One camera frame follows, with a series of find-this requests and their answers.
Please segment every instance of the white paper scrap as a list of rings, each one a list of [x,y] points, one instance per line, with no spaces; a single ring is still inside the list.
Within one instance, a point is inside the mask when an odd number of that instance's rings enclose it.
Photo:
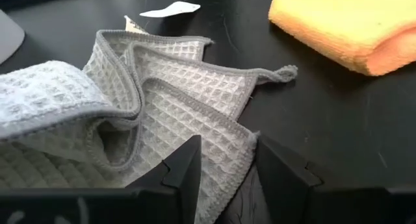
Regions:
[[[194,12],[200,7],[201,5],[198,4],[177,1],[175,3],[172,3],[170,6],[166,7],[165,9],[151,10],[148,12],[143,12],[140,15],[152,18],[163,18],[167,16],[174,16],[176,14]]]

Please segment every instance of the black desk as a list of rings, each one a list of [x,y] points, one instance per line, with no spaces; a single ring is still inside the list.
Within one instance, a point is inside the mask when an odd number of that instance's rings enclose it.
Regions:
[[[306,158],[361,184],[416,181],[416,65],[379,78],[342,68],[270,25],[271,0],[184,0],[198,3],[196,14],[170,19],[141,18],[147,10],[178,0],[54,0],[7,12],[27,33],[21,49],[0,66],[6,73],[46,60],[81,68],[99,29],[123,29],[130,16],[152,34],[201,35],[216,43],[204,60],[236,68],[300,68],[296,82],[258,87],[240,122],[261,131]],[[224,223],[266,222],[257,179],[246,180]],[[259,201],[250,201],[250,196]]]

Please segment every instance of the microfiber cloth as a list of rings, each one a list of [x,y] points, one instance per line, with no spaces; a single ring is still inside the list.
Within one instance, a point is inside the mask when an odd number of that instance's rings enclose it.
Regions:
[[[415,0],[273,0],[268,17],[365,75],[383,75],[416,60]]]
[[[99,31],[80,70],[50,61],[0,76],[0,187],[123,188],[202,137],[195,222],[214,223],[254,157],[236,122],[256,84],[297,68],[201,62],[211,41]]]

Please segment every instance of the gray object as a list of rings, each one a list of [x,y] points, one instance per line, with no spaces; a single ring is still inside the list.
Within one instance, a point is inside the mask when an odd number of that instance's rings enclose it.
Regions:
[[[25,32],[0,10],[0,64],[19,48]]]
[[[207,38],[99,31],[82,71],[47,62],[0,76],[0,187],[127,186],[201,135],[196,223],[214,223],[252,160],[236,122],[256,84],[297,68],[201,62]]]

